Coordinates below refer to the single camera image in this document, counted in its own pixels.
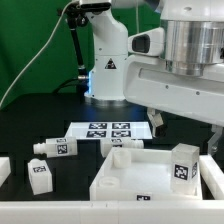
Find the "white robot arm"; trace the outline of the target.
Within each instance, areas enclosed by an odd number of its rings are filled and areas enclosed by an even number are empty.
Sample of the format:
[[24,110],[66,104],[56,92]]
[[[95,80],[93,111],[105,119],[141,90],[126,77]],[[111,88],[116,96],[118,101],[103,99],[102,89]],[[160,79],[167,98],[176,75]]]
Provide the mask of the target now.
[[127,35],[111,9],[133,0],[79,0],[93,28],[95,65],[86,98],[127,100],[210,123],[208,152],[224,135],[224,0],[140,0],[160,13],[157,28]]

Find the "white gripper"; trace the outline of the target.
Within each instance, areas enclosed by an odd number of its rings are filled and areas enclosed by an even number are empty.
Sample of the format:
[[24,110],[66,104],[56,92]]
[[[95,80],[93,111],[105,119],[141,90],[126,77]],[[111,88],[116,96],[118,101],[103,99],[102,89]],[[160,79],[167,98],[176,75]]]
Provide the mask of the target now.
[[165,134],[161,111],[224,127],[224,64],[207,65],[202,77],[169,73],[165,65],[141,55],[131,55],[125,63],[124,96],[150,107],[152,135]]

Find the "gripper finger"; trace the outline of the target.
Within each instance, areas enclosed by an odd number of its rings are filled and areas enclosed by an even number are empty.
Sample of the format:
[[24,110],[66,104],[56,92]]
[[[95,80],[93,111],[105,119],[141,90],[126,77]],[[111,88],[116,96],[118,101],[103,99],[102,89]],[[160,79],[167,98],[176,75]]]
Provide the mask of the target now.
[[208,154],[214,155],[218,151],[218,143],[224,134],[224,127],[213,125],[211,131],[213,135],[208,141]]

